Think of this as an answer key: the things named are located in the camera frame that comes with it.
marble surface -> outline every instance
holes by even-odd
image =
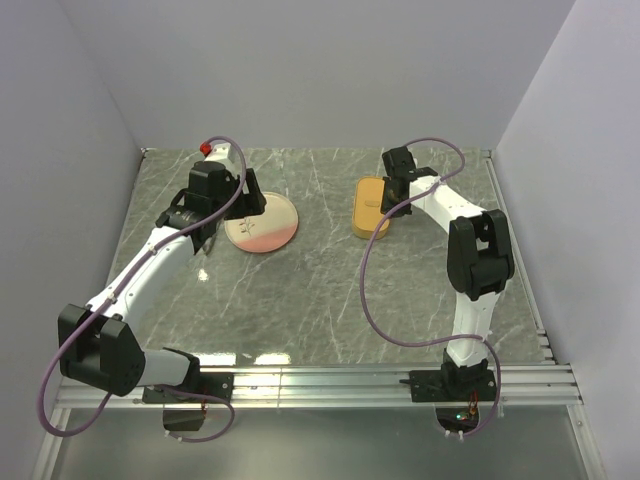
[[[221,228],[210,255],[196,255],[167,284],[137,336],[146,348],[172,347],[219,364],[328,365],[439,362],[442,347],[407,349],[378,337],[358,289],[365,240],[351,231],[357,180],[382,175],[381,149],[247,150],[261,189],[298,209],[294,240],[270,254],[235,248]],[[420,166],[454,168],[455,154],[418,148]],[[467,150],[466,170],[449,185],[497,208],[485,161]],[[186,185],[196,151],[149,150],[141,166],[114,263],[116,275],[143,245],[153,222]],[[395,338],[451,333],[455,294],[446,274],[447,235],[423,212],[395,219],[374,246],[367,297],[374,318]],[[518,272],[496,306],[491,337],[505,362],[543,359]]]

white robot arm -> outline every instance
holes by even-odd
[[[409,196],[413,197],[426,192],[439,181],[439,176],[418,178],[410,183]],[[478,217],[485,211],[458,195],[447,185],[441,185],[433,194],[412,202],[412,205],[426,212],[447,233],[449,233],[449,225],[457,218]],[[466,293],[456,292],[456,313],[451,335],[467,333],[486,337],[491,326],[493,308],[499,296],[498,292],[488,292],[472,301]],[[447,346],[447,353],[459,367],[476,365],[487,357],[486,347],[480,342],[469,339],[451,341]]]
[[[418,168],[406,147],[391,149],[382,158],[388,175],[383,213],[441,181],[431,168]],[[496,302],[515,271],[506,216],[500,210],[487,212],[446,184],[401,208],[395,216],[410,214],[411,206],[426,212],[449,234],[447,271],[456,290],[452,335],[486,337]],[[453,340],[446,348],[445,362],[452,361],[457,369],[474,367],[486,364],[487,353],[478,341]]]
[[[154,245],[209,217],[232,197],[239,178],[229,152],[228,144],[218,145],[213,153],[203,152],[209,155],[192,167],[189,186],[181,190],[160,215],[147,242],[120,275],[84,307],[67,305],[63,309],[58,317],[60,345],[100,305],[115,299],[112,292],[143,255],[150,249],[154,251]],[[225,218],[260,215],[265,204],[253,170],[247,169],[243,193],[225,212]],[[216,234],[218,223],[214,221],[196,228],[154,251],[115,303],[64,353],[60,359],[62,374],[119,396],[128,394],[136,386],[172,385],[190,392],[201,388],[197,357],[172,349],[143,350],[135,332],[166,282],[200,249],[206,248]]]

purple cable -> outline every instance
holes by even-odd
[[[183,235],[187,235],[188,233],[192,232],[193,230],[196,230],[196,229],[208,224],[209,222],[212,222],[216,218],[220,217],[225,211],[227,211],[227,209],[233,204],[233,202],[236,201],[236,199],[242,193],[242,189],[244,187],[245,180],[247,178],[247,162],[246,162],[246,159],[244,157],[244,153],[242,152],[242,149],[240,148],[240,146],[234,140],[232,140],[229,137],[225,137],[223,135],[218,135],[218,136],[211,137],[210,139],[208,139],[204,143],[211,144],[213,142],[227,142],[227,143],[230,143],[231,146],[238,152],[238,156],[240,157],[240,164],[242,166],[242,171],[240,172],[240,184],[239,184],[238,188],[236,189],[234,194],[231,196],[229,201],[227,203],[225,203],[222,206],[222,208],[220,208],[218,211],[216,211],[212,215],[209,215],[207,218],[205,218],[203,220],[200,220],[199,222],[194,223],[193,225],[190,225],[189,227],[183,228],[182,230],[180,230],[178,232],[175,232],[175,233],[172,233],[171,235],[167,236],[166,238],[163,238],[156,245],[154,245],[154,247],[153,247],[154,250],[156,250],[156,251],[160,250],[162,247],[164,247],[166,244],[172,242],[176,238],[181,237]],[[140,257],[140,259],[133,265],[133,267],[131,267],[131,270],[129,270],[129,272],[125,275],[125,277],[122,279],[122,281],[113,290],[113,296],[115,298],[117,298],[118,295],[120,295],[122,293],[122,291],[125,289],[125,287],[131,281],[131,279],[136,275],[136,273],[138,273],[140,268],[152,256],[153,256],[153,253],[151,251],[147,251],[144,255],[142,255],[142,257]],[[83,425],[81,425],[81,426],[79,426],[79,427],[77,427],[77,428],[75,428],[73,430],[66,430],[66,431],[65,430],[60,430],[60,429],[54,427],[49,422],[49,420],[47,419],[47,414],[45,412],[45,407],[44,407],[44,398],[45,398],[45,394],[46,394],[46,391],[47,391],[47,383],[49,383],[49,378],[51,378],[51,374],[55,370],[58,362],[60,361],[62,356],[65,354],[65,352],[69,349],[69,347],[73,344],[73,342],[75,342],[76,339],[80,335],[82,335],[82,333],[87,328],[89,328],[91,326],[91,324],[109,308],[110,305],[112,305],[111,300],[106,300],[91,315],[89,315],[89,317],[82,323],[82,325],[80,327],[78,327],[76,330],[74,330],[74,332],[71,335],[69,335],[69,338],[67,338],[65,340],[65,342],[60,346],[60,348],[58,349],[56,354],[51,359],[51,362],[49,362],[49,365],[47,366],[47,369],[45,371],[44,377],[42,378],[42,383],[40,384],[40,390],[38,392],[38,399],[37,399],[37,402],[36,402],[36,410],[37,410],[37,413],[38,413],[38,420],[40,421],[40,425],[42,425],[42,427],[47,432],[49,432],[51,435],[55,435],[56,437],[72,437],[74,435],[77,435],[79,433],[84,432],[100,416],[100,414],[104,410],[105,405],[109,401],[109,398],[111,398],[111,394],[107,393],[107,395],[105,395],[105,397],[102,399],[102,401],[100,402],[100,405],[98,405],[98,408],[96,409],[95,413],[87,421],[87,423],[85,423],[85,424],[83,424]],[[201,398],[200,395],[197,395],[195,393],[186,393],[186,392],[179,392],[179,393],[180,393],[181,396],[184,396],[184,397]],[[233,412],[233,407],[231,407],[231,405],[229,405],[228,402],[225,402],[224,400],[218,399],[216,397],[208,397],[208,398],[211,398],[216,402],[224,403],[231,410],[231,421],[223,429],[223,431],[220,433],[220,435],[222,435],[227,430],[229,430],[229,428],[231,427],[231,422],[233,422],[233,419],[235,417],[235,414]],[[210,439],[217,438],[220,435],[209,437],[209,438]]]
[[[464,167],[466,165],[466,159],[464,158],[464,154],[462,153],[462,151],[453,143],[448,142],[447,140],[443,140],[442,138],[436,138],[436,137],[418,138],[417,140],[412,140],[411,142],[404,144],[404,146],[409,147],[410,145],[413,145],[418,142],[438,142],[438,143],[443,143],[444,145],[447,145],[448,147],[452,148],[460,157],[460,161],[461,161],[460,166],[455,170],[453,170],[452,172],[449,172],[446,175],[443,175],[442,177],[440,177],[440,181],[434,183],[433,186],[429,188],[426,192],[420,193],[414,197],[403,200],[398,205],[396,205],[391,210],[389,210],[382,217],[382,219],[376,226],[375,230],[371,234],[371,238],[367,242],[367,247],[364,250],[364,256],[362,257],[362,262],[360,263],[360,302],[362,303],[362,310],[364,311],[364,316],[367,318],[367,321],[369,322],[369,325],[371,325],[371,328],[373,328],[373,330],[382,338],[384,338],[387,342],[393,343],[400,347],[412,347],[412,348],[430,347],[433,345],[438,345],[440,343],[446,343],[452,340],[459,340],[463,338],[477,340],[485,344],[485,346],[487,347],[489,352],[491,352],[491,355],[493,356],[496,362],[496,390],[497,390],[496,398],[493,401],[493,405],[491,406],[491,411],[489,412],[489,415],[484,420],[482,420],[476,428],[464,434],[465,437],[468,437],[471,435],[475,435],[476,433],[484,429],[484,427],[493,419],[493,417],[495,417],[496,412],[498,410],[498,404],[500,403],[500,393],[502,390],[502,369],[500,366],[500,360],[498,359],[498,354],[494,350],[493,346],[486,339],[482,338],[480,335],[472,335],[472,334],[451,335],[449,337],[437,338],[435,340],[427,340],[424,342],[404,342],[401,340],[396,340],[395,338],[392,338],[386,333],[384,333],[380,329],[380,327],[376,324],[376,322],[373,320],[373,317],[371,316],[371,312],[369,312],[369,306],[367,305],[367,297],[365,296],[365,293],[364,293],[364,279],[367,271],[367,262],[369,261],[369,255],[371,254],[371,250],[373,248],[373,242],[375,242],[376,237],[378,236],[378,232],[380,232],[380,229],[382,228],[382,225],[384,224],[384,222],[389,220],[394,213],[396,213],[398,210],[400,210],[404,206],[409,205],[411,202],[419,200],[420,198],[426,197],[427,195],[430,195],[433,192],[435,192],[436,189],[440,185],[442,185],[445,181],[447,181],[449,178],[453,177],[454,175],[457,175],[462,170],[464,170]]]
[[[188,437],[183,437],[181,435],[178,435],[177,433],[169,432],[168,435],[170,437],[173,437],[176,440],[179,440],[184,443],[204,443],[210,440],[215,440],[216,438],[220,438],[222,435],[227,433],[231,428],[231,425],[233,425],[233,420],[236,418],[236,411],[228,401],[223,400],[222,398],[214,397],[213,395],[201,395],[199,393],[184,393],[184,392],[181,392],[180,390],[176,390],[175,388],[170,387],[169,385],[160,385],[160,388],[162,388],[163,390],[166,390],[167,392],[173,395],[177,395],[181,397],[196,398],[199,400],[209,400],[210,402],[214,402],[214,403],[222,403],[225,407],[229,409],[229,413],[231,414],[231,416],[229,417],[229,421],[222,428],[222,430],[208,437],[188,438]]]

